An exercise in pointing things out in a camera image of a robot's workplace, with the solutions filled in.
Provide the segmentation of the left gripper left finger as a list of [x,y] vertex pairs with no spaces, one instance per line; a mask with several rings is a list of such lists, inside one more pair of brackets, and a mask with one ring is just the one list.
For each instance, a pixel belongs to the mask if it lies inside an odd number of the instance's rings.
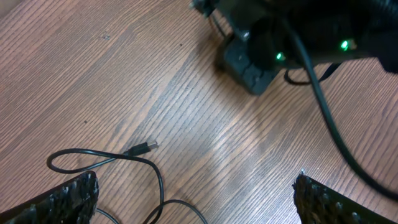
[[1,213],[1,223],[89,223],[99,196],[96,173],[86,171]]

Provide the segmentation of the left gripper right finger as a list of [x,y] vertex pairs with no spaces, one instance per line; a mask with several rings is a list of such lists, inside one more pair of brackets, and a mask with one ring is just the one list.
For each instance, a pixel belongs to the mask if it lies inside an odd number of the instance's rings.
[[397,224],[306,175],[299,174],[292,187],[303,224]]

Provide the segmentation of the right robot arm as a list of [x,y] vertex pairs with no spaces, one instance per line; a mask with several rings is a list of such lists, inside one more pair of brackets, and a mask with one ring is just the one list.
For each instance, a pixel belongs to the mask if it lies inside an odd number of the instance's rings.
[[213,1],[212,6],[232,30],[220,47],[220,65],[252,95],[262,94],[280,70],[303,66],[283,19],[314,64],[329,64],[326,76],[344,61],[370,57],[397,72],[396,1]]

